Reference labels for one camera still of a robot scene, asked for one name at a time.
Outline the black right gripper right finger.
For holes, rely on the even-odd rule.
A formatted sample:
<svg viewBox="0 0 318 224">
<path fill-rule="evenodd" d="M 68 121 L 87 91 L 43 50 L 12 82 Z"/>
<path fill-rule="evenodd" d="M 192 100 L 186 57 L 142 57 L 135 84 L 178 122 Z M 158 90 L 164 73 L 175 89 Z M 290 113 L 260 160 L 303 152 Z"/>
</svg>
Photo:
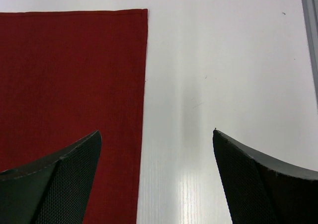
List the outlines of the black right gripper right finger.
<svg viewBox="0 0 318 224">
<path fill-rule="evenodd" d="M 232 222 L 316 224 L 318 173 L 213 131 L 213 149 Z"/>
</svg>

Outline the red cloth napkin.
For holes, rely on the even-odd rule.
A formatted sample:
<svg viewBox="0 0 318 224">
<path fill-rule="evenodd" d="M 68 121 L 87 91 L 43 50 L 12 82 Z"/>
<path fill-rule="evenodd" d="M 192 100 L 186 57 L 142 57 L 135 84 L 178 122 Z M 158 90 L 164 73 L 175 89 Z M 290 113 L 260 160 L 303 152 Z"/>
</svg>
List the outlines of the red cloth napkin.
<svg viewBox="0 0 318 224">
<path fill-rule="evenodd" d="M 102 149 L 84 222 L 134 224 L 148 11 L 0 15 L 0 168 L 93 131 Z"/>
</svg>

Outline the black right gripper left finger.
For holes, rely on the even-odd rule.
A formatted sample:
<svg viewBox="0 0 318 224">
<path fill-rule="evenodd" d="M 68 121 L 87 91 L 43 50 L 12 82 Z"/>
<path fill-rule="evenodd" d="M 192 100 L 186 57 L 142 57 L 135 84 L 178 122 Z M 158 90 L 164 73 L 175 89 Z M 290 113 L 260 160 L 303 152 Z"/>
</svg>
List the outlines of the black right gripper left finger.
<svg viewBox="0 0 318 224">
<path fill-rule="evenodd" d="M 0 173 L 2 224 L 81 224 L 102 137 L 95 131 L 28 164 Z"/>
</svg>

